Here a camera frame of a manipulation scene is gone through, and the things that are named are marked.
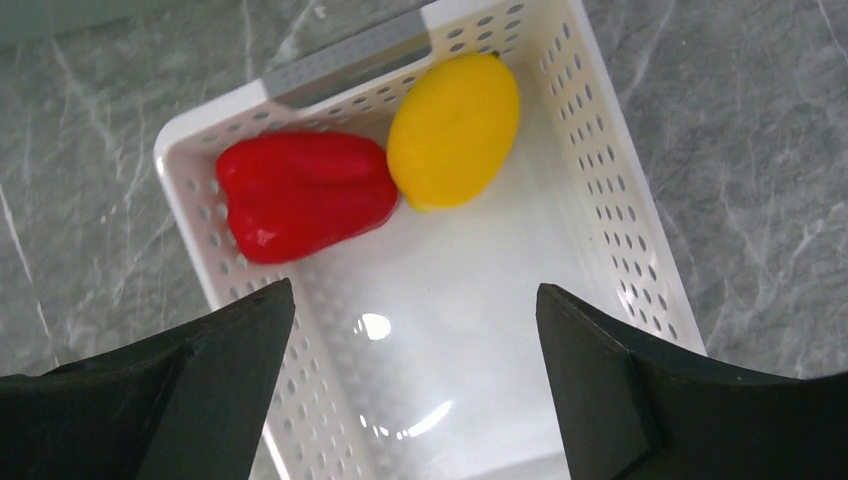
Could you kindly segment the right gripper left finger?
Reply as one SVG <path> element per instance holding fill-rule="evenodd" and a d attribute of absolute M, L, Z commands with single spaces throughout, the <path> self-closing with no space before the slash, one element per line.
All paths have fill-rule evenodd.
<path fill-rule="evenodd" d="M 39 376 L 1 380 L 5 479 L 245 479 L 293 327 L 289 279 Z"/>

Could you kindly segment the white perforated plastic basket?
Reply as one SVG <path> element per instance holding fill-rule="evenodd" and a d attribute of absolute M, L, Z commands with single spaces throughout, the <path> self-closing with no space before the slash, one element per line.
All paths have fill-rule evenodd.
<path fill-rule="evenodd" d="M 236 248 L 215 172 L 274 130 L 384 142 L 432 66 L 497 52 L 521 124 L 474 201 L 289 264 Z M 292 282 L 295 319 L 262 438 L 281 479 L 564 479 L 535 320 L 551 283 L 705 350 L 579 1 L 432 1 L 171 119 L 157 173 L 207 302 Z"/>

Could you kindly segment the yellow lemon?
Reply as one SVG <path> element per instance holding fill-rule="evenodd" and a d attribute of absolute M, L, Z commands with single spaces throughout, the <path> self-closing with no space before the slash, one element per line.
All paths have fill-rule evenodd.
<path fill-rule="evenodd" d="M 410 206 L 450 209 L 479 196 L 510 154 L 520 106 L 517 81 L 495 53 L 455 57 L 424 74 L 387 139 L 392 179 Z"/>

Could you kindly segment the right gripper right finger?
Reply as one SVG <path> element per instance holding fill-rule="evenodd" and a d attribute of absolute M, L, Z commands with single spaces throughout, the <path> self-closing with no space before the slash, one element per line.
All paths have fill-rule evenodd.
<path fill-rule="evenodd" d="M 694 353 L 553 284 L 536 323 L 574 479 L 843 479 L 847 377 Z"/>

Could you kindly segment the red bell pepper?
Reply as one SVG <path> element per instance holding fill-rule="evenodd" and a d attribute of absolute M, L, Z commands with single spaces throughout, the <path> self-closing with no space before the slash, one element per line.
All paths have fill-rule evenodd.
<path fill-rule="evenodd" d="M 227 224 L 257 264 L 299 260 L 382 226 L 399 192 L 375 141 L 342 132 L 276 132 L 235 143 L 215 165 Z"/>

